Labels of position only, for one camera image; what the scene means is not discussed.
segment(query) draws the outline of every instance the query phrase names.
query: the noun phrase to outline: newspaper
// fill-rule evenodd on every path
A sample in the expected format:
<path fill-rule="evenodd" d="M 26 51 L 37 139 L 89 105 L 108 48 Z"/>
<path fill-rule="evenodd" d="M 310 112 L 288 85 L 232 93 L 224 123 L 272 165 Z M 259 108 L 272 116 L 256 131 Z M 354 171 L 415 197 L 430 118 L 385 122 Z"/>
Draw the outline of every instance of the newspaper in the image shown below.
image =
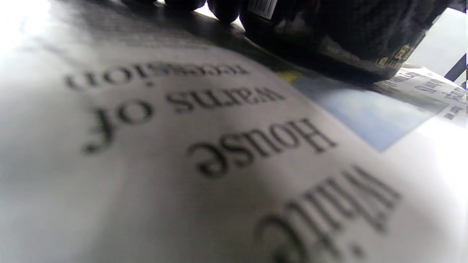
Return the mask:
<path fill-rule="evenodd" d="M 461 260 L 464 129 L 387 112 L 394 125 L 362 121 L 380 132 L 367 139 L 287 74 L 171 24 L 163 7 L 164 40 L 135 46 L 147 32 L 118 25 L 154 22 L 125 6 L 43 3 L 44 31 L 24 22 L 0 57 L 2 263 Z M 75 24 L 89 12 L 102 27 Z M 369 93 L 381 113 L 416 114 L 308 74 L 354 113 Z"/>

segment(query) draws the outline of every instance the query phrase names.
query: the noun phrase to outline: black object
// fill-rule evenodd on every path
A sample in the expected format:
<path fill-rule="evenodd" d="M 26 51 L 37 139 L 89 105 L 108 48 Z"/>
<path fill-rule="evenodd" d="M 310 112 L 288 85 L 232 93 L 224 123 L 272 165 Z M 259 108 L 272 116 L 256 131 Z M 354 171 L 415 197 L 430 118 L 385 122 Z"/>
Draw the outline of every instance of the black object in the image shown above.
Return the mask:
<path fill-rule="evenodd" d="M 463 55 L 460 60 L 445 74 L 445 78 L 454 82 L 468 68 L 467 55 Z"/>
<path fill-rule="evenodd" d="M 390 79 L 450 0 L 243 0 L 247 36 L 300 66 Z"/>
<path fill-rule="evenodd" d="M 220 21 L 230 23 L 239 16 L 241 12 L 241 1 L 208 0 L 208 7 Z"/>

